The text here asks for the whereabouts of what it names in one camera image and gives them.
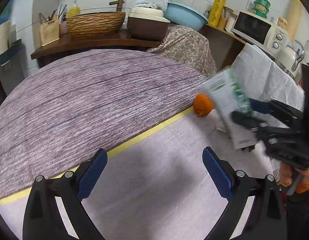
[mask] soap dispenser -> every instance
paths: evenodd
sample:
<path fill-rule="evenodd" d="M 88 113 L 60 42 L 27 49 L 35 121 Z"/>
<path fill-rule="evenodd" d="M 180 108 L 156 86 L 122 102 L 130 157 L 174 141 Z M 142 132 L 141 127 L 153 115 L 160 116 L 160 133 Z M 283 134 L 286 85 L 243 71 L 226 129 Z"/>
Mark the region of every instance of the soap dispenser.
<path fill-rule="evenodd" d="M 73 7 L 70 8 L 68 11 L 68 18 L 79 14 L 80 14 L 80 8 L 77 6 L 77 1 L 75 1 Z"/>

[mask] microwave door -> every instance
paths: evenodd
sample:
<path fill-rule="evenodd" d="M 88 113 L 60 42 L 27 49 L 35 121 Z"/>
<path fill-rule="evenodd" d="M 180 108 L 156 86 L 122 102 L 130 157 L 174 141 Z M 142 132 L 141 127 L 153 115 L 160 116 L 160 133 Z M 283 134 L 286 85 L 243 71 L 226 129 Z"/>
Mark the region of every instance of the microwave door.
<path fill-rule="evenodd" d="M 267 34 L 271 24 L 245 13 L 239 13 L 233 32 L 243 37 L 248 42 L 266 47 Z"/>

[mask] brass faucet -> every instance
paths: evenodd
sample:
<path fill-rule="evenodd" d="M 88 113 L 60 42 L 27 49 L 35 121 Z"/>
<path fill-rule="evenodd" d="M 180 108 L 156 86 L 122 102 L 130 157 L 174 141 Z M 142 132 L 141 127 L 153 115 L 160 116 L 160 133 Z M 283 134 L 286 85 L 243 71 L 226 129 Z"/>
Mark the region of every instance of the brass faucet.
<path fill-rule="evenodd" d="M 122 10 L 122 5 L 124 4 L 124 0 L 117 0 L 114 2 L 110 2 L 109 5 L 117 5 L 117 12 L 120 12 Z"/>

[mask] metal screw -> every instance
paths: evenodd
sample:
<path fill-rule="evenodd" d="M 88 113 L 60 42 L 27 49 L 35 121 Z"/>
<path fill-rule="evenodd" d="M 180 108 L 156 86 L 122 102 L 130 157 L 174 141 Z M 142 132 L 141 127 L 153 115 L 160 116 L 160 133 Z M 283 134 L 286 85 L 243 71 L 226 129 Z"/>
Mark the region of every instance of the metal screw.
<path fill-rule="evenodd" d="M 268 140 L 268 143 L 270 143 L 270 144 L 275 144 L 277 142 L 278 142 L 277 138 L 271 138 L 271 139 Z"/>
<path fill-rule="evenodd" d="M 42 176 L 42 175 L 39 175 L 39 176 L 37 176 L 37 177 L 35 178 L 35 180 L 36 180 L 37 182 L 42 181 L 42 179 L 43 179 L 43 176 Z"/>
<path fill-rule="evenodd" d="M 241 177 L 241 178 L 245 176 L 245 173 L 243 171 L 237 171 L 236 174 L 238 177 Z"/>
<path fill-rule="evenodd" d="M 274 176 L 272 176 L 270 174 L 267 175 L 267 179 L 270 180 L 270 181 L 274 181 L 275 180 Z"/>
<path fill-rule="evenodd" d="M 73 175 L 73 171 L 67 171 L 67 172 L 64 174 L 64 176 L 65 176 L 66 178 L 71 178 L 72 175 Z"/>

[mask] microwave oven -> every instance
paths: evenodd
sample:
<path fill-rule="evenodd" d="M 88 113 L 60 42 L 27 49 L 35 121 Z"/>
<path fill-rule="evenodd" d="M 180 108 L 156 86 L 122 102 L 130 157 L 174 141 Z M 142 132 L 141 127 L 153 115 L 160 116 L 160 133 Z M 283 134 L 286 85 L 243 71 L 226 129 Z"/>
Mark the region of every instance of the microwave oven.
<path fill-rule="evenodd" d="M 239 12 L 232 32 L 248 43 L 256 44 L 273 58 L 276 58 L 289 39 L 288 32 L 282 27 L 247 11 Z"/>

